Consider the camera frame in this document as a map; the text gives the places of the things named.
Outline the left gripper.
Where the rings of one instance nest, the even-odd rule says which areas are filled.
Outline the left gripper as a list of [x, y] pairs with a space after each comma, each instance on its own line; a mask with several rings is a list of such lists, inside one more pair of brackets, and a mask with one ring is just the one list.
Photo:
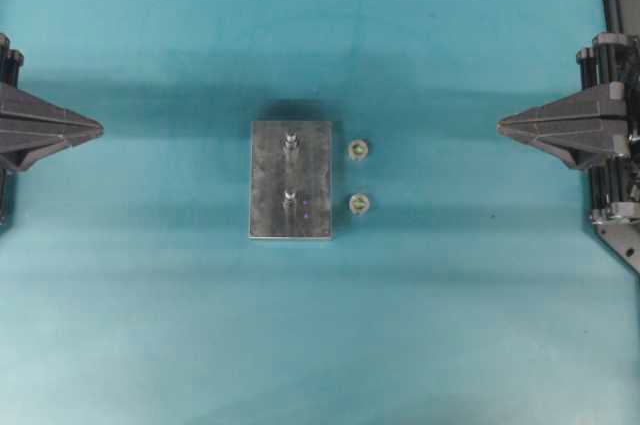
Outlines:
[[14, 195], [11, 172], [24, 172], [53, 154], [97, 139], [103, 126], [72, 110], [15, 88], [24, 63], [1, 34], [1, 224], [9, 222]]

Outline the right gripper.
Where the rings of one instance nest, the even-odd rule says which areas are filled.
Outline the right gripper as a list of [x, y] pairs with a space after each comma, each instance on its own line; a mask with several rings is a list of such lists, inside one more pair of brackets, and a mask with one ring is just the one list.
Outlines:
[[[637, 223], [639, 38], [600, 33], [590, 48], [578, 52], [576, 62], [584, 90], [508, 116], [498, 122], [497, 130], [505, 137], [558, 158], [569, 169], [590, 169], [587, 176], [592, 222]], [[517, 125], [596, 118], [625, 118], [627, 139], [607, 131], [542, 134], [516, 130]]]

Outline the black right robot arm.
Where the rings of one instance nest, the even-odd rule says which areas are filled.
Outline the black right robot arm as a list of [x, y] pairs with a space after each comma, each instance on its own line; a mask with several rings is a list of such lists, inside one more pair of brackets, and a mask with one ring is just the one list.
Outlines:
[[586, 174], [596, 235], [639, 268], [639, 0], [603, 0], [606, 29], [576, 54], [580, 91], [508, 116], [504, 137]]

